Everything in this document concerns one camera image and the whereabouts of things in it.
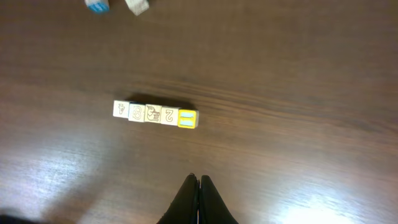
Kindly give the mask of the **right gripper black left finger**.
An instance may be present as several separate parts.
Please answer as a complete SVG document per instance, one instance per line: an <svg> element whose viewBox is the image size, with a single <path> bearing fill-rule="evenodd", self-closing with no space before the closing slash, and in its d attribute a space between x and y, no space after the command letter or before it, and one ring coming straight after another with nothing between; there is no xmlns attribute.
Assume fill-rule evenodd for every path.
<svg viewBox="0 0 398 224"><path fill-rule="evenodd" d="M195 224L198 221L199 180L189 174L157 224Z"/></svg>

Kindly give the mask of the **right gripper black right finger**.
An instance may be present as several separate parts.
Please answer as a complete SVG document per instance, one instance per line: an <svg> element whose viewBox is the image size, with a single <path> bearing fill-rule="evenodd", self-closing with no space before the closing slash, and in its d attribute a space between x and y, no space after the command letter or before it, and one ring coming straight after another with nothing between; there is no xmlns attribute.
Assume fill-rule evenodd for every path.
<svg viewBox="0 0 398 224"><path fill-rule="evenodd" d="M199 194L200 224L238 224L208 175L201 177Z"/></svg>

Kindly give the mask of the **yellow framed I block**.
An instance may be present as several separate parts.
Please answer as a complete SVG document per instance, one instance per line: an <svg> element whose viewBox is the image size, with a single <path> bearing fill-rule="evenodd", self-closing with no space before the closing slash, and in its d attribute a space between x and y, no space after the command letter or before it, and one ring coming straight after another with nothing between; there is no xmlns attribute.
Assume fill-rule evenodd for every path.
<svg viewBox="0 0 398 224"><path fill-rule="evenodd" d="M197 110L178 110L179 128L195 129L198 126L199 112Z"/></svg>

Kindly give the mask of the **number 2 wooden block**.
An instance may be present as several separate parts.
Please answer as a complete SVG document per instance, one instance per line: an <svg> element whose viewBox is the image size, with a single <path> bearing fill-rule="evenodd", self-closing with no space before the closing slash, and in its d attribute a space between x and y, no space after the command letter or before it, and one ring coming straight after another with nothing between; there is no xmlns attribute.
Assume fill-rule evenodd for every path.
<svg viewBox="0 0 398 224"><path fill-rule="evenodd" d="M160 112L160 123L170 126L177 126L178 112L179 108L163 106Z"/></svg>

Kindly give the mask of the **elephant wooden block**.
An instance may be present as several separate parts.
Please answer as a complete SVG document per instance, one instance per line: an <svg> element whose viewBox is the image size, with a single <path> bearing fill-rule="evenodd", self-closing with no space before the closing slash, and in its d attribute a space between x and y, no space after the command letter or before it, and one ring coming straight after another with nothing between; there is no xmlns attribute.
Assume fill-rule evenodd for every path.
<svg viewBox="0 0 398 224"><path fill-rule="evenodd" d="M144 121L147 123L160 123L161 109L162 106L160 105L146 104Z"/></svg>

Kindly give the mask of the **red sided wooden block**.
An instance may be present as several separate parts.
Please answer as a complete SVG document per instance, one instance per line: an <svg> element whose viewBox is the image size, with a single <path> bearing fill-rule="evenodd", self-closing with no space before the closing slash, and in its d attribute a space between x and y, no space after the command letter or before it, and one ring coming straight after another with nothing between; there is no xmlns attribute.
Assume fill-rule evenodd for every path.
<svg viewBox="0 0 398 224"><path fill-rule="evenodd" d="M133 122L144 122L145 106L141 104L131 103L129 105L128 120Z"/></svg>

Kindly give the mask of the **plain Y wooden block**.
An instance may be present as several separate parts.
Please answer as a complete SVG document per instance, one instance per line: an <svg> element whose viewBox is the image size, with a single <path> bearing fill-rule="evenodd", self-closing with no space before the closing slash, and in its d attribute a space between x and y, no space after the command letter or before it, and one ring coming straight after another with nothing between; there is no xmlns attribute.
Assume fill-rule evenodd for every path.
<svg viewBox="0 0 398 224"><path fill-rule="evenodd" d="M113 116L117 118L128 118L129 115L129 105L128 101L114 100L113 103Z"/></svg>

